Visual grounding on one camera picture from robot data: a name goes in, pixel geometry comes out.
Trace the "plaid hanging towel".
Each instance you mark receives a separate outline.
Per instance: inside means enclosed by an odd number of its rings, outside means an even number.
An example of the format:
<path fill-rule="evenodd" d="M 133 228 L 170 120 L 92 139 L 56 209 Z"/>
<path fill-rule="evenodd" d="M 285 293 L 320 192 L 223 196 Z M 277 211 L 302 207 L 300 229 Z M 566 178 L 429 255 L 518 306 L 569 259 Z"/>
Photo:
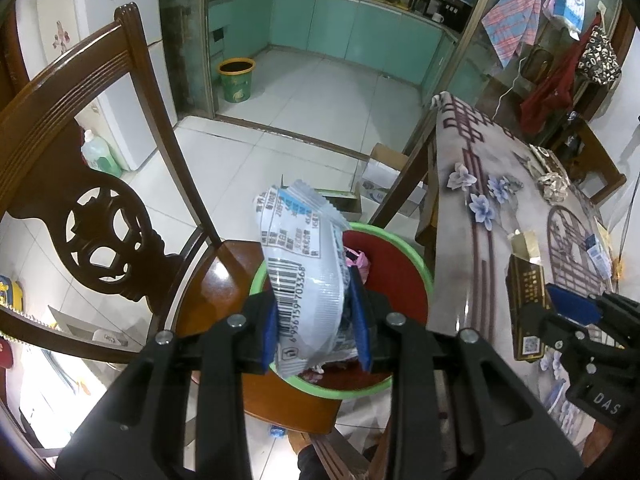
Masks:
<path fill-rule="evenodd" d="M 499 0 L 482 18 L 489 42 L 503 68 L 537 37 L 541 0 Z"/>

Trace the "blue white milk carton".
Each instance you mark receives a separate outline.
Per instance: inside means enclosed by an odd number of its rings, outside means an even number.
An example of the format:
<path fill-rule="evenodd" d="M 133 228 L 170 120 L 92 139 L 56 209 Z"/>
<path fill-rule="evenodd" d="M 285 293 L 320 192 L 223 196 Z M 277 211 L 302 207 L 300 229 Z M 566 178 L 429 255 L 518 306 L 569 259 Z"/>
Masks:
<path fill-rule="evenodd" d="M 612 278 L 612 260 L 597 234 L 591 234 L 586 238 L 585 248 L 600 277 L 605 281 Z"/>

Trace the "floral tablecloth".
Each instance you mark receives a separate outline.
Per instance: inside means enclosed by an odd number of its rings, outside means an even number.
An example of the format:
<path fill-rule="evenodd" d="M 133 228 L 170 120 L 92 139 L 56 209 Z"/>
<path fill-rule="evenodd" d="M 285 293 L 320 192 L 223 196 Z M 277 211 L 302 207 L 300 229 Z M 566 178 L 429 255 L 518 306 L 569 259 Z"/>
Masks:
<path fill-rule="evenodd" d="M 548 283 L 588 297 L 609 292 L 585 248 L 598 234 L 597 213 L 573 185 L 567 199 L 549 205 L 536 180 L 546 174 L 526 144 L 509 129 L 449 92 L 432 99 L 430 188 L 437 194 L 435 293 L 427 326 L 454 334 L 479 332 L 544 404 L 576 448 L 583 448 L 592 417 L 566 400 L 570 386 L 560 352 L 546 346 L 535 362 L 515 361 L 506 272 L 509 236 L 536 234 L 544 286 Z"/>

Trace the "dark snack packet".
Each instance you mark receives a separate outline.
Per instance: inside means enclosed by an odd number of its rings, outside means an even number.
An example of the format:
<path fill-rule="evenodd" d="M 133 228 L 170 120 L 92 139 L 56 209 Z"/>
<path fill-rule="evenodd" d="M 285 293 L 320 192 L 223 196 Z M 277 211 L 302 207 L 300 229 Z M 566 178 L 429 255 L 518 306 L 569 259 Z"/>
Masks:
<path fill-rule="evenodd" d="M 533 144 L 529 145 L 529 149 L 547 174 L 558 174 L 563 178 L 567 176 L 565 168 L 552 151 Z"/>

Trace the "teal kitchen cabinets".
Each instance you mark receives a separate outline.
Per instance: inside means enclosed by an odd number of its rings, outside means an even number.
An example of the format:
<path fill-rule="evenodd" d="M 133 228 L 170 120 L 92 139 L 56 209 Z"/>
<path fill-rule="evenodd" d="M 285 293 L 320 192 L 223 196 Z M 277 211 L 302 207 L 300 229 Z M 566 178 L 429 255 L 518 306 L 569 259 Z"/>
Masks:
<path fill-rule="evenodd" d="M 453 32 L 367 0 L 208 0 L 209 54 L 252 58 L 284 47 L 345 60 L 415 86 L 435 77 Z"/>

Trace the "wooden chair left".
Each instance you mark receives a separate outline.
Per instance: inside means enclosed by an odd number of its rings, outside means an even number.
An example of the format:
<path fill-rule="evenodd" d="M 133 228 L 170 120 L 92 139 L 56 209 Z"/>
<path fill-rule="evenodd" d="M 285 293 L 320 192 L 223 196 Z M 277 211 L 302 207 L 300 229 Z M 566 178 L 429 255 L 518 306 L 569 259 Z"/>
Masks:
<path fill-rule="evenodd" d="M 76 115 L 130 77 L 146 123 L 195 228 L 166 252 L 145 206 L 128 184 L 88 167 Z M 262 260 L 255 242 L 222 240 L 198 194 L 172 130 L 138 8 L 64 53 L 1 113 L 1 208 L 44 223 L 66 270 L 88 289 L 145 301 L 151 342 L 165 326 L 201 334 L 244 306 Z"/>

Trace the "red hanging garment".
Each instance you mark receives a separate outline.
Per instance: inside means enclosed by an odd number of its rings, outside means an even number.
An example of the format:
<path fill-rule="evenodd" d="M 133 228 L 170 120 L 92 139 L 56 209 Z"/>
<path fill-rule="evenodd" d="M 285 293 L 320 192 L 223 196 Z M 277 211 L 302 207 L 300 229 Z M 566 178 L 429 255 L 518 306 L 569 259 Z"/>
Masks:
<path fill-rule="evenodd" d="M 573 104 L 573 88 L 577 65 L 593 29 L 602 23 L 601 12 L 594 16 L 579 40 L 567 49 L 548 77 L 521 104 L 520 127 L 526 139 L 533 139 L 556 110 L 567 110 Z"/>

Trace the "green detergent bottle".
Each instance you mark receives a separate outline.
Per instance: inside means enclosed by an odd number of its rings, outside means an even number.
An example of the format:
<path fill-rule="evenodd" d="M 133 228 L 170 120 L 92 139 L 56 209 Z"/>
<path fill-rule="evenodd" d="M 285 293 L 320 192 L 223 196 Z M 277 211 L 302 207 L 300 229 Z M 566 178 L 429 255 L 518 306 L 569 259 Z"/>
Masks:
<path fill-rule="evenodd" d="M 84 143 L 81 147 L 82 156 L 91 169 L 110 174 L 113 177 L 122 176 L 122 168 L 114 159 L 110 146 L 91 129 L 84 132 Z"/>

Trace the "pink plastic bag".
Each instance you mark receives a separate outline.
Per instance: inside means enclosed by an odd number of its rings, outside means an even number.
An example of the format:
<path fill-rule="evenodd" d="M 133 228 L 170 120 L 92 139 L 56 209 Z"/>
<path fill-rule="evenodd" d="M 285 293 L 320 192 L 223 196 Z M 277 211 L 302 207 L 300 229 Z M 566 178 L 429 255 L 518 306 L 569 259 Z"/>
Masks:
<path fill-rule="evenodd" d="M 349 247 L 344 247 L 345 253 L 345 262 L 346 266 L 349 268 L 356 268 L 360 275 L 360 280 L 365 283 L 369 277 L 371 263 L 367 256 L 360 252 L 360 250 L 355 250 Z"/>

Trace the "blue white hanging package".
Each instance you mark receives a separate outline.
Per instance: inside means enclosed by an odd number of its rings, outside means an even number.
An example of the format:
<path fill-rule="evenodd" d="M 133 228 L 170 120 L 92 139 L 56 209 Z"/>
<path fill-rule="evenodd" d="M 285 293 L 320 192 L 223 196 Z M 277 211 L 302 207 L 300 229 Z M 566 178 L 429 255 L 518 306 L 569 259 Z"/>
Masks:
<path fill-rule="evenodd" d="M 579 40 L 582 36 L 586 0 L 546 0 L 542 12 L 557 28 L 566 28 L 568 36 Z"/>

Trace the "white barcode wrapper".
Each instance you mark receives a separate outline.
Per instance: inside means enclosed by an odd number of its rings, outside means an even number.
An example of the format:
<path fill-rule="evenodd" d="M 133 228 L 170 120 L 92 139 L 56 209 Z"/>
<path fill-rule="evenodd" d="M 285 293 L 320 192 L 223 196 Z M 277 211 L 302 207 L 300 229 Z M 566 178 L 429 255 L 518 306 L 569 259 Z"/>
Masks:
<path fill-rule="evenodd" d="M 277 373 L 288 378 L 357 356 L 343 215 L 302 180 L 255 200 L 260 244 L 278 308 Z"/>

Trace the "newspaper ball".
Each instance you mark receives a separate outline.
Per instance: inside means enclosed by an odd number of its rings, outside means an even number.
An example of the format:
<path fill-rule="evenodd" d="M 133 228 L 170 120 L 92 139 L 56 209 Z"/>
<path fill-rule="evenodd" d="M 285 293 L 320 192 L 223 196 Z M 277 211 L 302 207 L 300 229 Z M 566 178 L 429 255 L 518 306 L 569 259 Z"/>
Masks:
<path fill-rule="evenodd" d="M 567 199 L 570 185 L 560 174 L 549 172 L 539 177 L 536 183 L 542 198 L 549 205 L 559 205 Z"/>

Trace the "wooden chair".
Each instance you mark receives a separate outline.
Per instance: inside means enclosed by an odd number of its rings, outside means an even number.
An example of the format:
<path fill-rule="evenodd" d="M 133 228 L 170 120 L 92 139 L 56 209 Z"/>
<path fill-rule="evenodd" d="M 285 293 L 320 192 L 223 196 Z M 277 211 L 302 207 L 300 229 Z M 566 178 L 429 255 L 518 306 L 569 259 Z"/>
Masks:
<path fill-rule="evenodd" d="M 551 144 L 551 151 L 573 183 L 584 183 L 590 174 L 601 179 L 603 185 L 590 197 L 593 205 L 604 203 L 627 182 L 596 134 L 579 116 L 566 124 Z"/>
<path fill-rule="evenodd" d="M 76 115 L 130 77 L 146 123 L 195 228 L 166 252 L 145 206 L 128 184 L 88 167 Z M 145 301 L 151 342 L 165 326 L 201 334 L 244 306 L 262 260 L 255 242 L 222 240 L 198 194 L 172 130 L 138 8 L 64 53 L 1 113 L 1 208 L 44 223 L 66 270 L 88 289 Z"/>

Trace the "dark gold cigarette box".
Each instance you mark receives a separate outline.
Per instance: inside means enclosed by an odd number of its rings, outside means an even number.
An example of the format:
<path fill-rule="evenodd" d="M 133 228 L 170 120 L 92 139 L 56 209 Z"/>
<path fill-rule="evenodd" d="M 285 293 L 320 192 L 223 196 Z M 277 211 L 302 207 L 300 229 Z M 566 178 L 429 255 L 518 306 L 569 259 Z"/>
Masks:
<path fill-rule="evenodd" d="M 506 272 L 513 357 L 515 361 L 535 362 L 544 356 L 546 346 L 540 338 L 529 333 L 521 317 L 528 304 L 541 304 L 548 308 L 544 289 L 544 266 L 536 234 L 533 231 L 516 230 L 509 236 L 511 255 Z"/>

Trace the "wooden chair far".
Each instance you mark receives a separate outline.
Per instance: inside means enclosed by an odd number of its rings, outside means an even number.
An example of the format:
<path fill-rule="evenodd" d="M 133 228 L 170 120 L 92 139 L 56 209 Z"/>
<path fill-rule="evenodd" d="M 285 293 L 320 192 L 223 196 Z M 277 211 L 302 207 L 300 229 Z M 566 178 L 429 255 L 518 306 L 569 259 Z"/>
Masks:
<path fill-rule="evenodd" d="M 603 185 L 590 197 L 593 205 L 604 203 L 627 182 L 596 134 L 579 116 L 566 124 L 551 144 L 551 151 L 573 183 L 584 183 L 590 174 L 601 179 Z"/>

